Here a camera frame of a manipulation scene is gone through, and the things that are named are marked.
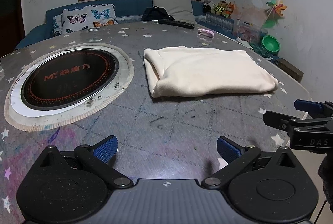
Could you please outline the colourful pinwheel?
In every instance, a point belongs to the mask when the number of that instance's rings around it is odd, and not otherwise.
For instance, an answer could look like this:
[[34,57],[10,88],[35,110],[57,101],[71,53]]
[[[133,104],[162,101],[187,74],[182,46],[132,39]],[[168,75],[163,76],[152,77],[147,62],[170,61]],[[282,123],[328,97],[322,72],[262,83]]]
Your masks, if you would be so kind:
[[265,10],[266,19],[261,26],[262,29],[276,26],[279,20],[284,19],[283,12],[287,9],[282,0],[270,0],[266,5],[268,9]]

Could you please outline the colourful plush toys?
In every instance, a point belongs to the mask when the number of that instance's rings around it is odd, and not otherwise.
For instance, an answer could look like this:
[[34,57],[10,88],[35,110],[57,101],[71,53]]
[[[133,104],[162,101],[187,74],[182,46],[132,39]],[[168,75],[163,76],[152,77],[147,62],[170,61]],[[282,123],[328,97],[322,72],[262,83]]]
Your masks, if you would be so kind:
[[212,8],[212,13],[225,18],[230,18],[234,11],[235,4],[221,0]]

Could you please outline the grey star-patterned tablecloth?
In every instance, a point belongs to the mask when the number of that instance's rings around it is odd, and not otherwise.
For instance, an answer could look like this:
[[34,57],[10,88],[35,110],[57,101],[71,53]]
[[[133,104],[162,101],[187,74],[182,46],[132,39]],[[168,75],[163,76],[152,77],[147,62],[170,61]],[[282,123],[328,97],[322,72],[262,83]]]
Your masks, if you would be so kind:
[[265,126],[264,111],[304,117],[295,110],[297,99],[311,98],[307,89],[275,65],[249,52],[249,56],[278,82],[265,94],[206,95],[199,98],[152,98],[143,64],[145,49],[186,46],[239,50],[241,45],[215,34],[211,39],[195,30],[147,23],[127,23],[89,29],[50,38],[1,58],[1,101],[5,101],[21,72],[43,55],[82,43],[105,43],[119,47],[131,58],[134,77],[128,88],[107,107],[62,127],[21,131],[1,118],[1,223],[24,219],[16,202],[16,191],[28,170],[51,144],[61,151],[80,144],[95,144],[114,135],[119,149],[114,167],[131,179],[202,180],[219,169],[216,142],[227,136],[241,144],[273,151],[288,143],[286,133]]

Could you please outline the panda plush toy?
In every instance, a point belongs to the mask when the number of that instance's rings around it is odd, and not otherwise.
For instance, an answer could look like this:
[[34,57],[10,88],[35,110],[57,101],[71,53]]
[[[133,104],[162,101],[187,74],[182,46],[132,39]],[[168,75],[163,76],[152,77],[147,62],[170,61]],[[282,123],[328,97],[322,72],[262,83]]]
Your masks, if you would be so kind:
[[203,2],[203,13],[213,12],[215,3],[213,0],[201,0]]

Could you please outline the cream garment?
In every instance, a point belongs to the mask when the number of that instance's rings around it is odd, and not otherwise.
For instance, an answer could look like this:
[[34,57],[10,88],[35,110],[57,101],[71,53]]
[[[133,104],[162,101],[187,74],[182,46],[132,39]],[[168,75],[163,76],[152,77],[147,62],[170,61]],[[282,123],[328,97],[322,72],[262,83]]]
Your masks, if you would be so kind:
[[279,82],[244,50],[166,47],[145,49],[144,66],[153,98],[207,94],[260,94]]

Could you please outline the small butterfly pillow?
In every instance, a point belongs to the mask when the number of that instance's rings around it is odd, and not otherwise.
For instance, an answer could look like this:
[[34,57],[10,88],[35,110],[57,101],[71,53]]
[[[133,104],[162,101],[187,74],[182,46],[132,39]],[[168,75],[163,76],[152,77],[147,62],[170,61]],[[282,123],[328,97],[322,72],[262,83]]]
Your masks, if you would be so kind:
[[53,17],[53,35],[54,37],[62,34],[62,15],[56,15]]

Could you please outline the pink small object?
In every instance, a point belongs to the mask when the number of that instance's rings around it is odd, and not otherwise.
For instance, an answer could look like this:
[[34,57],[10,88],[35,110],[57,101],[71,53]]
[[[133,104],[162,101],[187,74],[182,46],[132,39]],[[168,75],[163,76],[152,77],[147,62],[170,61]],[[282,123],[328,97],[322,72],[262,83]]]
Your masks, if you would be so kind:
[[199,35],[203,35],[205,37],[208,38],[213,38],[215,36],[214,32],[211,30],[207,30],[207,29],[203,29],[203,28],[199,28],[198,29],[198,34]]

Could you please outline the large butterfly pillow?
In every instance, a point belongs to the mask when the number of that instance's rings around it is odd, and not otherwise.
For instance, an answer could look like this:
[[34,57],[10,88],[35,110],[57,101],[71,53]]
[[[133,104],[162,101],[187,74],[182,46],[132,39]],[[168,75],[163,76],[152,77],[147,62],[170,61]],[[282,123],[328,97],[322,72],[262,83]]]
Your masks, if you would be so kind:
[[62,12],[62,33],[117,24],[113,4],[93,4]]

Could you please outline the round induction cooktop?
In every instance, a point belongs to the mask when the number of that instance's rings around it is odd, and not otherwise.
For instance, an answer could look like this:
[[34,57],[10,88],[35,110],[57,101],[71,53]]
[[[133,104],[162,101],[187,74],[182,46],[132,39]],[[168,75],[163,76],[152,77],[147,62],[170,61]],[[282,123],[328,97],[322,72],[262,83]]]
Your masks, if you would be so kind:
[[107,107],[134,77],[131,58],[107,43],[82,43],[36,58],[13,80],[5,121],[26,132],[51,130]]

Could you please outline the black remote bar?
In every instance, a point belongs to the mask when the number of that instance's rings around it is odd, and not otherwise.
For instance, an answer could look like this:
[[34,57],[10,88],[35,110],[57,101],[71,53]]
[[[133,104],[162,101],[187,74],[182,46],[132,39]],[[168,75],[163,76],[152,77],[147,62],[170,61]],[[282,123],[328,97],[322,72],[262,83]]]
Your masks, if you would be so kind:
[[169,19],[159,19],[158,23],[164,24],[164,25],[191,29],[191,30],[194,30],[194,27],[195,27],[195,24],[191,24],[191,23],[187,23],[187,22],[183,22],[183,21],[177,21],[177,20],[169,20]]

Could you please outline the clear plastic toy box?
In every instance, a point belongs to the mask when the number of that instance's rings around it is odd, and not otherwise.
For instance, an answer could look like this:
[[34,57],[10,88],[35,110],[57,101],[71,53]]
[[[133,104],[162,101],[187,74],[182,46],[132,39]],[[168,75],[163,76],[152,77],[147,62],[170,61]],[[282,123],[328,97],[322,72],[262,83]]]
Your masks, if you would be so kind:
[[266,29],[261,29],[255,24],[237,19],[234,21],[232,34],[248,43],[260,43],[267,35]]

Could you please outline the black bag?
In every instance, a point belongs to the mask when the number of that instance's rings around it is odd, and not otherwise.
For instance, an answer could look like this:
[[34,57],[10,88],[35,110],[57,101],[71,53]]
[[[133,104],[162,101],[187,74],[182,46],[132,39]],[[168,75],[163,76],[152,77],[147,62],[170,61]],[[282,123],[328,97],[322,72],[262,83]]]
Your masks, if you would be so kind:
[[141,21],[151,21],[151,20],[160,20],[160,19],[174,20],[174,17],[169,15],[165,8],[157,6],[146,8],[141,17]]

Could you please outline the white cushion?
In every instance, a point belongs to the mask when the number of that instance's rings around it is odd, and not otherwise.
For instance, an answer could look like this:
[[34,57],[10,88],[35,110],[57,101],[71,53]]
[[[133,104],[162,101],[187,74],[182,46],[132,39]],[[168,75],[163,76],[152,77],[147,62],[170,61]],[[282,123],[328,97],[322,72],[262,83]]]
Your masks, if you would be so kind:
[[152,3],[164,8],[175,20],[195,23],[191,0],[152,0]]

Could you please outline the blue sofa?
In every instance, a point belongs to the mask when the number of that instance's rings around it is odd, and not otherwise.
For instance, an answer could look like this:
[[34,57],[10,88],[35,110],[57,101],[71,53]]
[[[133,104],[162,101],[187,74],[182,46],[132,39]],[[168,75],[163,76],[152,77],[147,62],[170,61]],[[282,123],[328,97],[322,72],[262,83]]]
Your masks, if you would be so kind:
[[[203,12],[203,3],[200,1],[192,0],[192,9],[196,22],[200,25],[206,26],[209,29],[215,30],[229,38],[234,39],[232,29],[234,20],[225,18],[223,16],[216,16],[213,14],[205,14]],[[57,16],[61,16],[63,10],[80,10],[86,6],[97,6],[99,4],[113,4],[115,6],[115,16],[118,23],[133,23],[139,22],[146,8],[153,6],[152,0],[92,0],[86,2],[79,2],[75,4],[66,5],[63,7],[53,8],[46,11],[45,23],[33,28],[24,39],[15,47],[21,49],[37,42],[52,38],[60,35],[60,32],[54,32],[55,22]]]

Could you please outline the green plastic bowl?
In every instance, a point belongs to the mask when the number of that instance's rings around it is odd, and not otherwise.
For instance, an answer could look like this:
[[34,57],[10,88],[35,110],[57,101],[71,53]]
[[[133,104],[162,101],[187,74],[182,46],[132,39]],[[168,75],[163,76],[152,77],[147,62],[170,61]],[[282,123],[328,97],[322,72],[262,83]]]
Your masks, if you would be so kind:
[[261,44],[267,52],[278,55],[281,45],[275,37],[266,35],[262,38]]

